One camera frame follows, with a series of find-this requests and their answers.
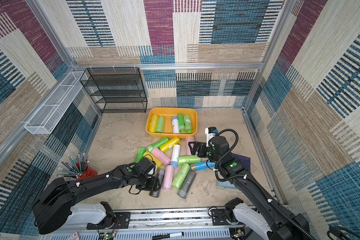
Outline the dark grey roll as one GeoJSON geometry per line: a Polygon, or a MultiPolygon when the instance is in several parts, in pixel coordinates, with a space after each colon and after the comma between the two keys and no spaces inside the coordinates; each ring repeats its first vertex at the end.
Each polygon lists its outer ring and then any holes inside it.
{"type": "Polygon", "coordinates": [[[155,191],[151,191],[149,193],[150,197],[158,198],[160,196],[164,175],[165,175],[165,170],[164,169],[159,169],[158,170],[158,175],[157,175],[157,179],[158,179],[159,184],[158,184],[158,187],[157,187],[157,189],[155,191]]]}

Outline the thin dark green roll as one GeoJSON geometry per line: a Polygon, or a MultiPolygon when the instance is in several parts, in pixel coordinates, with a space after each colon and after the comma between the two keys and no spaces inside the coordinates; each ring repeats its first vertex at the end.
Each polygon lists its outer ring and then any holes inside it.
{"type": "Polygon", "coordinates": [[[185,133],[185,121],[184,121],[184,115],[183,114],[178,114],[178,123],[179,123],[179,130],[180,133],[185,133]]]}

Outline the large yellow bag roll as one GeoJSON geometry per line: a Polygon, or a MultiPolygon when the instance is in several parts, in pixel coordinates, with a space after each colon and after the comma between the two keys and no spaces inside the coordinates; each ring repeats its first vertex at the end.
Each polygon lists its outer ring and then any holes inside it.
{"type": "Polygon", "coordinates": [[[150,123],[149,123],[149,132],[150,133],[155,133],[156,132],[158,118],[159,118],[158,115],[152,115],[151,116],[150,123]]]}

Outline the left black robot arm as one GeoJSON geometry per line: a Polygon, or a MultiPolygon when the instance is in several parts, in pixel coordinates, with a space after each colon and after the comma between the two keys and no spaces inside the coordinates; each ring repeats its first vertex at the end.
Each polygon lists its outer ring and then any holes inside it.
{"type": "Polygon", "coordinates": [[[138,163],[119,165],[115,169],[85,180],[53,180],[35,199],[32,210],[35,226],[41,235],[50,234],[64,225],[71,207],[97,194],[124,187],[135,186],[139,192],[156,191],[160,186],[154,177],[155,162],[148,158],[138,163]]]}

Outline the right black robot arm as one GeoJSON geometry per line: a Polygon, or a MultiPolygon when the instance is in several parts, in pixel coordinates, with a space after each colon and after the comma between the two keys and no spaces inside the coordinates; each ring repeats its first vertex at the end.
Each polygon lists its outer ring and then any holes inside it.
{"type": "Polygon", "coordinates": [[[229,182],[244,193],[255,209],[236,198],[226,204],[228,221],[247,225],[264,240],[312,240],[308,220],[295,215],[271,196],[251,174],[243,156],[233,154],[223,136],[209,143],[189,142],[192,154],[215,164],[219,182],[229,182]]]}

